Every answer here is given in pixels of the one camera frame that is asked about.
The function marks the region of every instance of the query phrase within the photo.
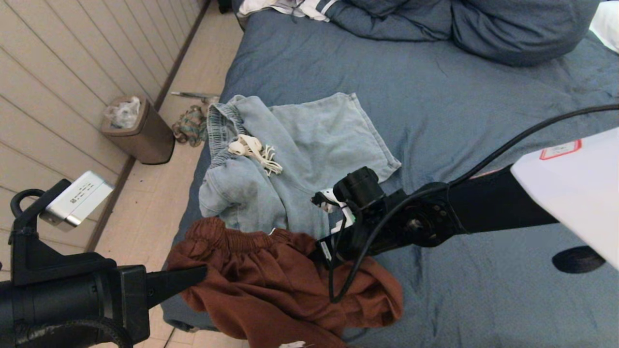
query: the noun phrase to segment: wooden floor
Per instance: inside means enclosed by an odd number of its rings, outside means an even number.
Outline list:
[[[231,13],[219,14],[212,1],[172,83],[171,91],[219,94],[226,72],[241,41],[242,31]],[[160,110],[168,124],[198,100],[169,95]],[[122,264],[144,264],[159,271],[188,200],[202,146],[177,144],[169,163],[136,162],[105,227],[96,251]],[[100,344],[97,347],[116,347]],[[162,320],[159,306],[150,310],[150,338],[140,348],[242,348],[246,341],[221,333],[191,334],[173,329]]]

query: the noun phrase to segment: bed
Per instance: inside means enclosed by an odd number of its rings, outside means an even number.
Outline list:
[[[383,183],[408,193],[448,181],[523,129],[551,116],[616,103],[619,64],[593,33],[576,49],[533,67],[510,67],[449,41],[358,38],[336,25],[252,14],[227,74],[222,100],[257,95],[266,105],[303,103],[336,92],[358,95],[402,168]],[[619,126],[616,113],[573,118],[527,138],[487,169],[521,155]],[[201,218],[205,146],[173,244]],[[584,242],[561,225],[453,237],[376,259],[404,288],[405,314],[392,326],[346,330],[360,347],[617,347],[619,272],[558,272],[553,255]],[[181,329],[216,330],[180,296],[163,303]]]

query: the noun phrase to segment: red label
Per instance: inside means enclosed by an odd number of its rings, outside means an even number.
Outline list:
[[[581,147],[582,140],[580,139],[568,142],[567,144],[548,147],[542,151],[542,154],[540,155],[540,160],[550,160],[563,155],[571,154],[580,150]]]

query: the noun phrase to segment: brown pants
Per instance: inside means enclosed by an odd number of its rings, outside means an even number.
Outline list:
[[[402,316],[402,288],[382,266],[366,258],[340,303],[329,301],[327,271],[307,258],[315,240],[276,229],[243,233],[218,218],[199,220],[168,257],[168,269],[207,265],[201,283],[182,293],[189,306],[206,311],[221,332],[247,339],[252,348],[305,341],[345,347],[347,326],[389,325]],[[336,293],[352,265],[334,272]]]

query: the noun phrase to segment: white drawstring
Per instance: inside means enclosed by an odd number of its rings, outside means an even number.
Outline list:
[[[240,134],[237,141],[228,145],[228,151],[235,155],[255,158],[265,169],[267,176],[271,176],[271,173],[280,174],[283,170],[279,163],[273,161],[275,149],[268,145],[262,149],[262,143],[256,137]]]

